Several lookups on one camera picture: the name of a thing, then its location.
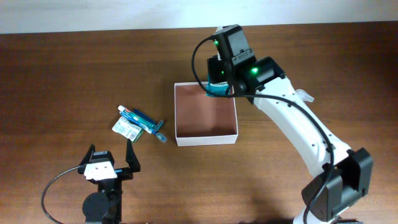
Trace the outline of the toothpaste tube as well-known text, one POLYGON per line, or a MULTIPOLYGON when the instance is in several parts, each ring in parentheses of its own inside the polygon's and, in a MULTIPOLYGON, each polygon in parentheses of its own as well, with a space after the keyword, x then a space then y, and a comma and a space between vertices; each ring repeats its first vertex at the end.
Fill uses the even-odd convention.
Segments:
POLYGON ((127 109, 126 107, 124 107, 123 105, 119 105, 118 110, 119 110, 119 114, 122 117, 124 117, 130 121, 139 122, 140 117, 138 115, 136 115, 135 113, 133 113, 132 111, 130 111, 129 109, 127 109))

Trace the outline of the blue white toothbrush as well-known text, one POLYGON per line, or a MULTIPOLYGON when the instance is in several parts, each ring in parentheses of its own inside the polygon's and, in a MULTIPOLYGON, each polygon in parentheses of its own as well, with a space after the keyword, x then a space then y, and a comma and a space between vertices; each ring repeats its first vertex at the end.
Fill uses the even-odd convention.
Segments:
POLYGON ((151 129, 151 124, 150 123, 148 124, 147 121, 142 119, 141 117, 140 117, 139 122, 135 122, 135 121, 130 121, 130 122, 141 127, 143 130, 147 131, 149 134, 153 134, 162 143, 167 142, 167 138, 162 133, 160 133, 159 131, 155 132, 153 129, 151 129))

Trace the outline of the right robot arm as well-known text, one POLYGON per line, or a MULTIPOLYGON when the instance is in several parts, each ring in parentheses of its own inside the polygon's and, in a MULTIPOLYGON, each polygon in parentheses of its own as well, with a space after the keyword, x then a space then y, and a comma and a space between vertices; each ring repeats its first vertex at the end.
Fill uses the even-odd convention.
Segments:
POLYGON ((305 104, 283 69, 257 59, 239 25, 220 27, 209 38, 218 50, 211 77, 227 82, 275 122, 302 157, 313 180, 302 190, 305 208, 294 223, 338 223, 340 215, 368 194, 373 159, 336 137, 305 104))

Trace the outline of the blue disposable razor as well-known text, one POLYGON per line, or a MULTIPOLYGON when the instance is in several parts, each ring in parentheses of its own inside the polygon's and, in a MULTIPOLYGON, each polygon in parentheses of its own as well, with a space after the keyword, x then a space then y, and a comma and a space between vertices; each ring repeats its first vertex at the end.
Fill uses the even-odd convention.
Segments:
POLYGON ((143 112, 141 112, 141 111, 139 111, 137 109, 133 109, 133 112, 136 115, 140 116, 142 119, 146 120, 148 124, 150 123, 151 124, 151 129, 153 129, 155 132, 157 132, 162 127, 162 125, 164 123, 162 120, 160 120, 157 123, 155 120, 153 120, 152 118, 148 117, 146 114, 144 114, 143 112))

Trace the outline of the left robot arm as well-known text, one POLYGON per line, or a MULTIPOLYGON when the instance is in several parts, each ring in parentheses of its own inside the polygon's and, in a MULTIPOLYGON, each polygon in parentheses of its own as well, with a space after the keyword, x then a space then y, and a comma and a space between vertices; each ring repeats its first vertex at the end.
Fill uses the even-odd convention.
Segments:
POLYGON ((79 164, 78 173, 97 186, 83 202, 85 223, 120 223, 122 221, 123 182, 133 179, 141 171, 141 165, 134 153, 132 141, 126 144, 127 167, 115 168, 110 151, 96 151, 91 145, 79 164))

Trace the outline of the white cardboard box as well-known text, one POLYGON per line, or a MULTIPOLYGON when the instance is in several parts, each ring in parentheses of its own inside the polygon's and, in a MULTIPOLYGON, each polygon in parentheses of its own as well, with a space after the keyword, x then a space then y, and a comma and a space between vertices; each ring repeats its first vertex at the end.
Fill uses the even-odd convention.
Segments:
POLYGON ((233 98, 207 96, 196 82, 174 84, 177 146, 234 144, 238 138, 233 98))

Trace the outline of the clear pump soap bottle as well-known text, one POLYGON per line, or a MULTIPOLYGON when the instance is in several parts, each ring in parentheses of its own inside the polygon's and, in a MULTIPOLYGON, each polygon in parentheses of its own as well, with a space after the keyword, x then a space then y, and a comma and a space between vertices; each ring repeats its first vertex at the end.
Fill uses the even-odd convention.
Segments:
POLYGON ((297 89, 296 91, 297 96, 302 100, 302 101, 306 101, 306 102, 314 102, 314 97, 312 97, 311 95, 309 95, 305 90, 303 89, 297 89))

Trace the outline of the teal mouthwash bottle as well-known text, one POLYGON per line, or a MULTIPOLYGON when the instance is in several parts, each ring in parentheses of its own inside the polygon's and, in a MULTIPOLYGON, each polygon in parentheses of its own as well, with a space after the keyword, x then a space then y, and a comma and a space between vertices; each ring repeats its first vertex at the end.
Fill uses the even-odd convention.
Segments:
POLYGON ((229 96, 231 89, 228 82, 212 83, 208 82, 206 84, 206 95, 210 97, 222 97, 229 96))

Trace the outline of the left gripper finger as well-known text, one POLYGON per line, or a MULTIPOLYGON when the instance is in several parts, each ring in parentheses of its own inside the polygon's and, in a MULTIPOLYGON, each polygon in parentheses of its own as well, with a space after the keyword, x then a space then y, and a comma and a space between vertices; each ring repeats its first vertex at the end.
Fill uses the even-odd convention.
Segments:
POLYGON ((83 165, 89 163, 89 161, 91 160, 91 157, 92 157, 94 152, 95 152, 95 145, 91 144, 90 147, 89 147, 89 150, 87 151, 87 153, 85 154, 85 156, 81 160, 80 165, 83 166, 83 165))
POLYGON ((138 158, 133 150, 132 142, 130 139, 127 140, 126 144, 126 162, 129 165, 131 172, 140 172, 141 165, 138 158))

